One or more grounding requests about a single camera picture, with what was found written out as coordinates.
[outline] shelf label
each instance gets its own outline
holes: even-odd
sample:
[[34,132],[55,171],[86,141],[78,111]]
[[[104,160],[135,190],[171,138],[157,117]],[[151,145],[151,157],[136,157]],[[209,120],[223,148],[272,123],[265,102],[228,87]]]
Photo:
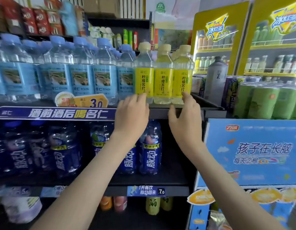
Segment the shelf label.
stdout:
[[128,186],[127,196],[130,197],[165,197],[166,191],[164,187],[153,185],[133,185]]
[[29,197],[32,188],[27,186],[0,186],[0,197]]
[[114,121],[116,108],[1,106],[0,119]]
[[56,185],[55,187],[43,187],[41,192],[42,198],[57,198],[61,195],[67,185]]

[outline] forearm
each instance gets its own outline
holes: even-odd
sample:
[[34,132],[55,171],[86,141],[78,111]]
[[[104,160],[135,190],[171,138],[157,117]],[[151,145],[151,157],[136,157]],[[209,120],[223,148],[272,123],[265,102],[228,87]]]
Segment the forearm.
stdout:
[[283,230],[282,225],[246,193],[208,152],[204,143],[188,148],[211,194],[233,229]]
[[113,133],[102,150],[31,230],[88,229],[109,181],[132,147],[129,145],[132,145],[132,142],[126,142]]

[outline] person's left hand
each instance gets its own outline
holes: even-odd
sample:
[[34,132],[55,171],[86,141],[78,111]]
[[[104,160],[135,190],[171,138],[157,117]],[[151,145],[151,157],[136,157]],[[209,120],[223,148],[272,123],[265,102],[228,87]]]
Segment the person's left hand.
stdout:
[[149,104],[146,104],[146,94],[128,96],[118,103],[113,133],[136,143],[145,131],[148,118]]

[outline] person's right hand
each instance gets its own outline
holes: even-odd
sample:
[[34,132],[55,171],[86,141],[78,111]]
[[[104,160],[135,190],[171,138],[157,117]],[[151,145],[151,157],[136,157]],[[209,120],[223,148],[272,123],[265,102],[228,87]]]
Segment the person's right hand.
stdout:
[[184,107],[180,117],[176,116],[174,105],[168,112],[169,127],[180,149],[187,154],[190,149],[200,147],[202,143],[202,121],[200,106],[193,97],[182,93]]

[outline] green logo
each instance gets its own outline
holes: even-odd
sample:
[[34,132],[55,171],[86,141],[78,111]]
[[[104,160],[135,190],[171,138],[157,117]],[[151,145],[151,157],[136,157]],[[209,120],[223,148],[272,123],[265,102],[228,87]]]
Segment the green logo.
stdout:
[[159,2],[157,4],[157,8],[155,9],[155,11],[161,12],[161,13],[165,13],[165,5],[162,2]]

